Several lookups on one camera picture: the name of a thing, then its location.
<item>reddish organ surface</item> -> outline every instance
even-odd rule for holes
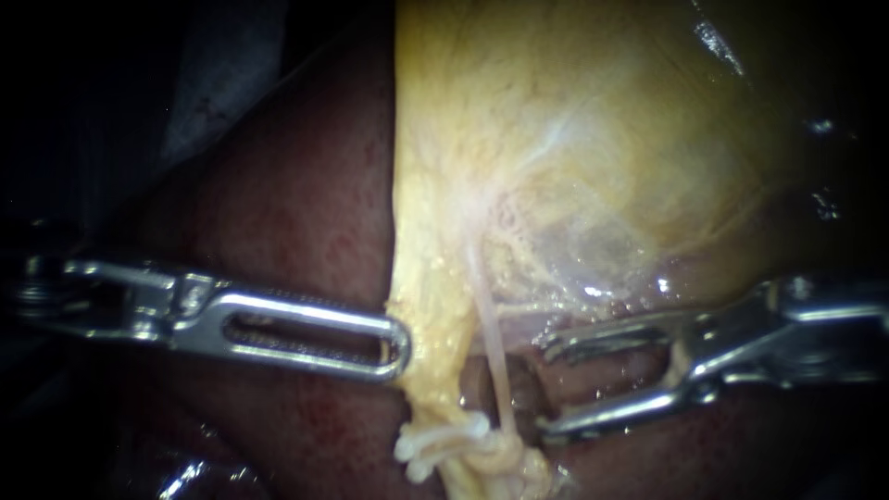
[[[392,27],[386,16],[365,21],[148,196],[131,218],[134,241],[234,278],[382,309],[394,237]],[[139,429],[196,456],[249,463],[279,497],[444,496],[437,481],[408,484],[392,459],[407,417],[393,389],[186,356],[126,359],[124,414]],[[558,405],[650,380],[646,369],[661,362],[538,369]],[[739,391],[630,435],[546,452],[577,497],[794,498],[858,444],[835,431],[850,419],[867,428],[839,411],[849,401]],[[216,432],[196,432],[202,423]]]

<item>dark background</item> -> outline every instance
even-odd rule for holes
[[[195,68],[229,60],[231,36],[226,35],[233,32],[232,23],[242,22],[238,32],[245,50],[278,45],[274,72],[280,77],[365,4],[158,0],[5,6],[0,217],[65,219],[95,230],[245,111],[249,99],[240,107],[218,105],[226,91],[212,88],[194,91],[197,98],[177,110],[177,95],[185,93],[183,75],[199,76]],[[872,116],[852,118],[868,124],[880,120],[884,91],[876,69],[885,59],[883,28],[876,17],[848,4],[806,2],[799,11],[813,8],[834,32],[848,34],[838,43],[849,49],[850,86],[864,82],[860,88],[873,87],[876,96],[841,89],[837,99],[854,95],[872,102]],[[221,34],[214,28],[219,26]],[[237,74],[238,61],[230,63]],[[267,81],[241,84],[249,92],[228,92],[259,98],[269,86]],[[177,111],[203,117],[208,133],[171,155],[164,144]],[[879,129],[862,130],[879,135]],[[93,370],[76,369],[84,362],[76,343],[0,328],[0,450],[7,463],[0,481],[8,491],[18,486],[19,496],[35,498],[92,491],[107,472],[114,446],[103,384],[90,380]],[[846,497],[857,471],[855,462],[846,464],[826,480],[819,498]]]

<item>surgical clip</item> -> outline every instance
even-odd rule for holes
[[[711,403],[737,383],[791,389],[885,381],[887,321],[889,281],[821,273],[763,282],[723,308],[562,331],[544,345],[549,362],[661,344],[670,347],[670,363],[653,386],[562,408],[538,427],[545,441],[568,444]]]
[[[28,319],[32,327],[374,383],[397,377],[410,357],[408,331],[395,319],[194,270],[153,261],[72,258],[64,263],[63,276],[101,285],[87,299],[93,303],[83,314]],[[117,304],[103,309],[96,290],[107,285],[123,292]],[[238,321],[246,334],[230,332]],[[256,333],[269,325],[277,336]],[[341,342],[319,345],[332,337]],[[314,343],[304,342],[307,338]],[[347,348],[352,344],[376,349],[360,356]]]

